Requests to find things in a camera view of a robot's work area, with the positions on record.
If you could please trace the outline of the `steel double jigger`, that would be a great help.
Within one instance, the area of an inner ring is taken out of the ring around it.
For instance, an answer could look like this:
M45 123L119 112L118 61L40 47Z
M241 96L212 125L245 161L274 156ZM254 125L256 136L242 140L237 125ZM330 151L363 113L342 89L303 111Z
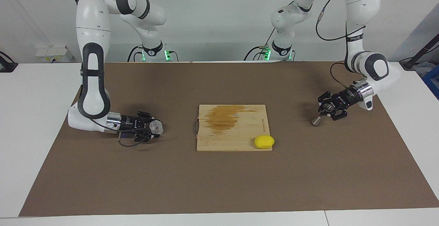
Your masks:
M318 109L318 115L311 120L312 125L319 126L323 117L331 117L331 114L334 112L333 104L321 104Z

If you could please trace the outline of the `yellow lemon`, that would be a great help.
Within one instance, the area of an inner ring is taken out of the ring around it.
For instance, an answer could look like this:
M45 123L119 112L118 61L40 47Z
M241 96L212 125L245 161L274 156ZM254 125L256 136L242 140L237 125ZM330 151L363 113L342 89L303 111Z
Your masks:
M271 135L259 135L254 139L254 146L258 149L271 149L275 139Z

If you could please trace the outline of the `white wall socket box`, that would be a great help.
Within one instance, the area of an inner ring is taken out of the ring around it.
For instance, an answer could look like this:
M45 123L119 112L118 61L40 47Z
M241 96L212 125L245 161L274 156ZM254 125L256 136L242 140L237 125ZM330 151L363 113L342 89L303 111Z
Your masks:
M35 56L39 62L75 62L75 57L66 46L38 48Z

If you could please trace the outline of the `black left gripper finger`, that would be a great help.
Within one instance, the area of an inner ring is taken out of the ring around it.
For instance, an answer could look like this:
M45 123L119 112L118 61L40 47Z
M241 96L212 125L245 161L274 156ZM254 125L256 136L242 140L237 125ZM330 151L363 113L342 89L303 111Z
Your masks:
M337 121L347 117L347 111L346 109L332 109L332 110L323 109L322 115L326 115L330 117L333 121Z
M318 97L320 104L337 104L338 93L333 94L330 91L326 91Z

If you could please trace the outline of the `black stand pole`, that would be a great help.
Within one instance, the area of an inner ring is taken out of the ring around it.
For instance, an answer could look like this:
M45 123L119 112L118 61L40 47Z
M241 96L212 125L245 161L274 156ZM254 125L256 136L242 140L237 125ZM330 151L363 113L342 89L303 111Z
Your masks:
M433 37L417 54L412 57L404 58L398 63L402 66L404 70L412 70L416 62L421 59L424 55L434 51L439 48L439 33Z

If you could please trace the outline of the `black clamp mount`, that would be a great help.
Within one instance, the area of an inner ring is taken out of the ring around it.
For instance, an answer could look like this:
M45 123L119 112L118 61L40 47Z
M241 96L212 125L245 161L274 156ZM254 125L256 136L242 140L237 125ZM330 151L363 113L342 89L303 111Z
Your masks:
M17 62L5 54L3 51L0 51L0 73L11 73L18 66Z

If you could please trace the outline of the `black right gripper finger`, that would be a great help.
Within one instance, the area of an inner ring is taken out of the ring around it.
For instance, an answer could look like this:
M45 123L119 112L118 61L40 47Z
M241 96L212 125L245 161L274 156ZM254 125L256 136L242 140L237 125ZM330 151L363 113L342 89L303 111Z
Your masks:
M139 121L144 121L144 122L158 121L158 119L154 118L149 112L144 112L144 111L138 111L137 117Z
M135 142L148 142L151 138L158 138L160 134L148 132L136 132L134 134Z

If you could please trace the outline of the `large brown table mat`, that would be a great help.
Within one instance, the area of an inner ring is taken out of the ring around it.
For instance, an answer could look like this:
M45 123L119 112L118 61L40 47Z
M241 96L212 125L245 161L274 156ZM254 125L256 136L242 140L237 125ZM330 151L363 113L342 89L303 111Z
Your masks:
M125 148L64 123L20 216L439 207L378 98L315 127L317 98L340 85L330 62L107 63L111 109L150 112L164 134ZM198 152L202 104L262 104L271 152Z

